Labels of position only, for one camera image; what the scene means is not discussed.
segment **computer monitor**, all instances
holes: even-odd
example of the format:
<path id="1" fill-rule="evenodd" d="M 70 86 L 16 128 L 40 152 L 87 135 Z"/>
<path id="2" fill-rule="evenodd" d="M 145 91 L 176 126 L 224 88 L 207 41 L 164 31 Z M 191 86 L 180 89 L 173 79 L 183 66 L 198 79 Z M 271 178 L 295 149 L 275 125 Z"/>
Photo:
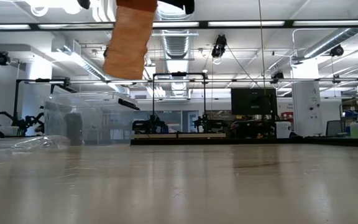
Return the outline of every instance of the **computer monitor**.
<path id="1" fill-rule="evenodd" d="M 274 88 L 231 89 L 233 115 L 277 114 L 277 94 Z"/>

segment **ceiling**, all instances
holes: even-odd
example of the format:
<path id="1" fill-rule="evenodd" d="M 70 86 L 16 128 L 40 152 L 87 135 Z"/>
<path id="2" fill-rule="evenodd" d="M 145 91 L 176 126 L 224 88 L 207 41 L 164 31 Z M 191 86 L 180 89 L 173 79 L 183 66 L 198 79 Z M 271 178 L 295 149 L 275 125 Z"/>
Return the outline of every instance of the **ceiling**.
<path id="1" fill-rule="evenodd" d="M 0 1 L 0 23 L 11 22 L 94 22 L 91 11 L 82 10 L 76 15 L 67 14 L 63 9 L 51 9 L 43 17 L 35 17 L 30 12 L 26 2 Z M 358 19 L 358 0 L 260 0 L 262 19 Z M 196 0 L 196 11 L 193 20 L 241 20 L 260 19 L 258 0 Z M 298 30 L 293 42 L 292 29 L 224 29 L 224 30 L 192 30 L 197 36 L 191 37 L 190 72 L 208 70 L 213 78 L 248 78 L 244 70 L 252 78 L 260 78 L 266 72 L 270 75 L 274 69 L 267 70 L 277 60 L 279 55 L 291 55 L 293 49 L 302 50 L 318 43 L 335 30 Z M 212 63 L 211 47 L 218 34 L 225 34 L 228 47 L 219 65 Z M 53 58 L 51 53 L 52 39 L 56 36 L 65 36 L 77 40 L 82 45 L 83 55 L 101 67 L 103 52 L 109 42 L 109 36 L 103 31 L 83 32 L 0 32 L 1 44 L 26 44 L 46 57 Z M 262 40 L 264 51 L 261 51 Z M 349 67 L 358 67 L 358 53 L 345 57 L 358 50 L 358 35 L 342 43 L 345 54 L 342 58 L 320 57 L 319 75 L 329 76 L 336 71 Z M 164 65 L 162 39 L 151 37 L 149 56 L 157 65 Z M 68 76 L 72 80 L 94 79 L 92 75 L 81 67 L 70 62 L 52 60 L 59 69 L 54 70 L 54 76 Z M 284 58 L 284 71 L 290 77 L 290 64 Z M 350 74 L 358 77 L 358 71 Z M 189 88 L 199 88 L 200 84 L 188 84 Z M 249 86 L 247 83 L 232 83 L 230 86 Z M 332 86 L 332 83 L 321 83 L 322 86 Z M 358 83 L 349 83 L 344 86 L 357 86 Z M 228 83 L 215 83 L 213 88 L 226 88 Z M 104 91 L 108 86 L 82 85 L 82 91 Z M 141 86 L 130 86 L 132 91 L 144 90 Z"/>

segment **clear plastic bin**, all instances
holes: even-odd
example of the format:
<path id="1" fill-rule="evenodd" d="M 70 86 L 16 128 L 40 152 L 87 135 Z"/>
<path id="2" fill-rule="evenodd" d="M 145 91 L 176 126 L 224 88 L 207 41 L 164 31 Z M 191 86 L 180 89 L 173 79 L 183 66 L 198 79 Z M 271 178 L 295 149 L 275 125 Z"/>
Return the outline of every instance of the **clear plastic bin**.
<path id="1" fill-rule="evenodd" d="M 45 100 L 45 135 L 71 145 L 130 144 L 136 101 L 115 92 L 52 95 Z"/>

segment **white pillar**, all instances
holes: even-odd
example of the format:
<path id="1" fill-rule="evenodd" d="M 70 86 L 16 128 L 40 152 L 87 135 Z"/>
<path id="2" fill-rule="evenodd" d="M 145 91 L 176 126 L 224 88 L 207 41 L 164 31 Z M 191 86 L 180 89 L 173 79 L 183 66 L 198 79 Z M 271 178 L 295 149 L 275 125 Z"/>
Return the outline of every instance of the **white pillar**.
<path id="1" fill-rule="evenodd" d="M 309 59 L 294 65 L 293 78 L 318 78 L 317 60 Z M 292 85 L 295 132 L 300 136 L 323 135 L 319 82 L 298 82 Z"/>
<path id="2" fill-rule="evenodd" d="M 28 63 L 25 68 L 26 79 L 35 80 L 37 78 L 52 78 L 52 64 L 47 61 L 37 61 Z M 44 100 L 50 95 L 50 85 L 24 84 L 23 85 L 23 106 L 22 118 L 26 116 L 37 116 L 43 112 L 40 106 L 44 105 Z M 34 128 L 27 130 L 27 135 L 35 134 Z"/>

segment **table surface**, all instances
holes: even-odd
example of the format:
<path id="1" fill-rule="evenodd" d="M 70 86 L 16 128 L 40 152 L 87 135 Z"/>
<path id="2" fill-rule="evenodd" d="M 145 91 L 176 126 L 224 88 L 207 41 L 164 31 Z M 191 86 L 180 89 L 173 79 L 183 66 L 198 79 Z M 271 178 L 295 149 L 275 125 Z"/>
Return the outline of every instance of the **table surface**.
<path id="1" fill-rule="evenodd" d="M 0 161 L 0 223 L 358 223 L 358 148 L 13 152 Z"/>

